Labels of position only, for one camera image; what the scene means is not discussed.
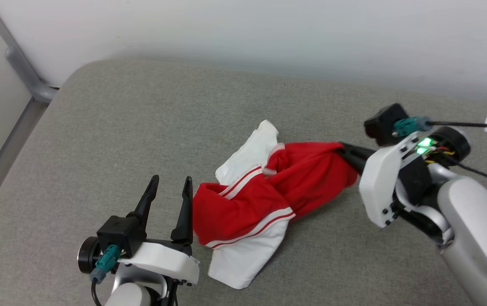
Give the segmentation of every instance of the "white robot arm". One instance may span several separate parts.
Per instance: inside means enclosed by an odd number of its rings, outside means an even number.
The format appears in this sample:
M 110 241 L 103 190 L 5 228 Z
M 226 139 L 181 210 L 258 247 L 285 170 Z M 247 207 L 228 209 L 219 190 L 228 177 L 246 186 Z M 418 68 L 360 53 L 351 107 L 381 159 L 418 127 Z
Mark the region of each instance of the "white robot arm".
M 441 127 L 419 143 L 411 133 L 367 158 L 359 184 L 366 213 L 381 228 L 397 217 L 418 227 L 471 299 L 487 306 L 487 190 L 448 169 L 468 155 L 470 142 Z
M 90 274 L 96 306 L 101 306 L 96 284 L 108 272 L 115 274 L 115 283 L 105 306 L 177 305 L 177 288 L 198 282 L 199 261 L 192 257 L 191 248 L 192 179 L 185 180 L 181 213 L 171 240 L 147 239 L 145 231 L 158 181 L 158 176 L 152 177 L 134 211 L 126 217 L 111 216 L 96 237 L 82 243 L 77 262 L 82 273 Z

